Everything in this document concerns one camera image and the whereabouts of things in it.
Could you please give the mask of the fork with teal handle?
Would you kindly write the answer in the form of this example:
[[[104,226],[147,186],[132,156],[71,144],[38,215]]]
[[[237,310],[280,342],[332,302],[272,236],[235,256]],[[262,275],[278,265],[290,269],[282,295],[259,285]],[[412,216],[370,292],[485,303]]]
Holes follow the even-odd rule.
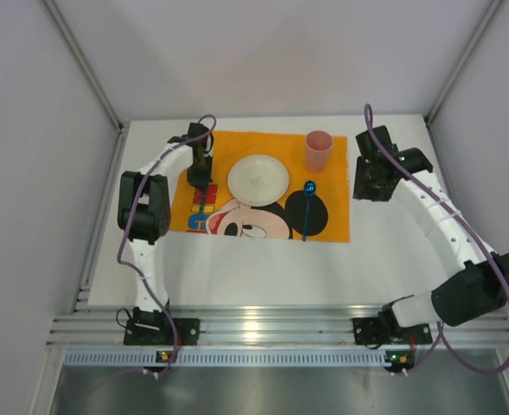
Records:
[[[208,185],[203,186],[201,189],[201,198],[200,198],[200,214],[204,211],[204,207],[206,204],[206,198],[207,198],[207,189]]]

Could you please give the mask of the orange cartoon mouse cloth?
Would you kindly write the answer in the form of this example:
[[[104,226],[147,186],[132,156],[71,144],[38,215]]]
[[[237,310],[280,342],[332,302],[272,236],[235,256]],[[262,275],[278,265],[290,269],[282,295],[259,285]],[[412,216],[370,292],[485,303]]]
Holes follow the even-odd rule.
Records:
[[[231,167],[251,155],[273,156],[289,172],[289,187],[277,202],[250,207],[233,198],[227,187]],[[314,181],[310,202],[308,241],[347,243],[349,228],[349,182],[347,139],[334,137],[326,168],[307,170],[305,136],[263,132],[218,131],[214,135],[212,184],[200,214],[200,191],[184,175],[177,185],[171,208],[174,232],[253,239],[302,239],[306,199],[303,186]]]

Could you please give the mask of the cream round plate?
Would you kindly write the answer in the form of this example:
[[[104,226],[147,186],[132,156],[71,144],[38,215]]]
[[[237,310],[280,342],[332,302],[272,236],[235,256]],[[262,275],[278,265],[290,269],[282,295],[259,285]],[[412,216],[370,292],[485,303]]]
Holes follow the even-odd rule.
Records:
[[[231,167],[227,187],[240,203],[263,207],[285,195],[289,187],[289,172],[273,156],[246,156]]]

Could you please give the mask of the blue metallic spoon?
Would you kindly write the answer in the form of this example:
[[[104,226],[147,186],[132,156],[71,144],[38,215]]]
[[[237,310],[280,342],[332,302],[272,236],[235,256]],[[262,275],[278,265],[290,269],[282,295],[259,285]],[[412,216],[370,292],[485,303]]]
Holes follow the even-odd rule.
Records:
[[[308,237],[308,227],[309,227],[309,207],[310,202],[315,196],[316,193],[316,184],[314,181],[306,181],[303,186],[303,194],[306,199],[306,207],[305,207],[305,216],[302,228],[302,241],[305,242]]]

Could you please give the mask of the pink plastic cup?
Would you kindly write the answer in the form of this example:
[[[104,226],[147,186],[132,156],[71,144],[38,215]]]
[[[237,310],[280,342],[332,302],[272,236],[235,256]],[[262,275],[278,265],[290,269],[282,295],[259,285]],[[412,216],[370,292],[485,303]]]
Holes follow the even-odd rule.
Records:
[[[328,163],[334,146],[333,137],[325,131],[311,131],[305,137],[305,159],[307,170],[322,172]]]

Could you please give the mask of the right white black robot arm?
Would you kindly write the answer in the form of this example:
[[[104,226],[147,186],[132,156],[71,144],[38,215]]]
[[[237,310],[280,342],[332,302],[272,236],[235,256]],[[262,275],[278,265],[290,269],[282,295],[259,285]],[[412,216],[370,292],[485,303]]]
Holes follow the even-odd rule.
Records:
[[[504,307],[507,296],[497,276],[509,285],[509,253],[499,255],[475,242],[423,152],[399,150],[385,126],[360,133],[356,143],[353,198],[399,201],[434,248],[445,274],[434,290],[385,304],[379,320],[386,330],[398,335],[433,322],[456,327]]]

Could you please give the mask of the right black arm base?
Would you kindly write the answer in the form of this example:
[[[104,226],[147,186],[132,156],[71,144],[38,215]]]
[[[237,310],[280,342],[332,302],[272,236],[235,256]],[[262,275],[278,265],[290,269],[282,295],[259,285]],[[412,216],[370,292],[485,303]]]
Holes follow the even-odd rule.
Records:
[[[428,324],[390,328],[375,316],[353,318],[352,323],[355,344],[370,349],[390,345],[430,345],[433,342]]]

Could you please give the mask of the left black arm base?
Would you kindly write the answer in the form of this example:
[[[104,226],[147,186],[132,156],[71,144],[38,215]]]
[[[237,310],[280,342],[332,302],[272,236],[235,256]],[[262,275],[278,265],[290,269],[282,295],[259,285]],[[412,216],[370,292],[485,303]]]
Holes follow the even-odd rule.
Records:
[[[200,320],[176,318],[174,320],[178,346],[196,346],[200,336]],[[174,333],[170,324],[162,320],[161,326],[146,322],[128,321],[124,333],[125,346],[172,346]]]

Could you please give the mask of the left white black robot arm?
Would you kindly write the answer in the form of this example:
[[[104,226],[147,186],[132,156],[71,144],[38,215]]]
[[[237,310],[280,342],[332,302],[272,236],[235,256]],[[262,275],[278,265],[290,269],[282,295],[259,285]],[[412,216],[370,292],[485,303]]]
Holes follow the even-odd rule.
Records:
[[[169,313],[169,294],[163,280],[162,238],[171,224],[171,205],[181,175],[200,191],[205,204],[212,184],[213,127],[208,116],[173,136],[160,155],[137,171],[125,171],[118,191],[118,227],[123,237],[117,251],[119,265],[131,269],[137,282],[135,307],[144,312]]]

